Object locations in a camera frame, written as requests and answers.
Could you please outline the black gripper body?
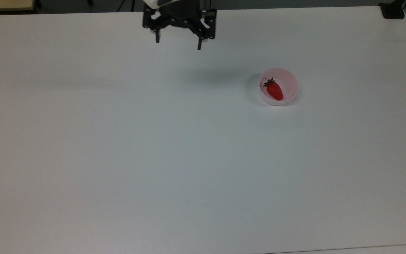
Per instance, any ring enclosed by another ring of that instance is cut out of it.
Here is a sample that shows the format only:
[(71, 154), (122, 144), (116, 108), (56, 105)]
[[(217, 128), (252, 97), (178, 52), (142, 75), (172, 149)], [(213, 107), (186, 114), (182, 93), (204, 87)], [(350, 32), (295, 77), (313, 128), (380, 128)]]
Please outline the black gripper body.
[(172, 24), (198, 24), (202, 18), (201, 6), (201, 0), (160, 0), (160, 18)]

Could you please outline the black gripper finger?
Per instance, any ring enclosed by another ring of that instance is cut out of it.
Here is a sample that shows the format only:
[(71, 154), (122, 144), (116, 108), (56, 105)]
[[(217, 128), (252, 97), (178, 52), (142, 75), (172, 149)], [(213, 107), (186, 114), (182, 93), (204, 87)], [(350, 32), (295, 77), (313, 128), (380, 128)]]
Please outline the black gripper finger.
[(151, 8), (143, 9), (142, 27), (151, 30), (156, 37), (156, 43), (160, 42), (161, 30), (170, 25), (170, 18), (164, 17), (161, 14), (157, 18), (153, 18), (156, 10)]
[(198, 50), (205, 40), (215, 39), (216, 16), (217, 10), (200, 10), (189, 19), (189, 29), (198, 37)]

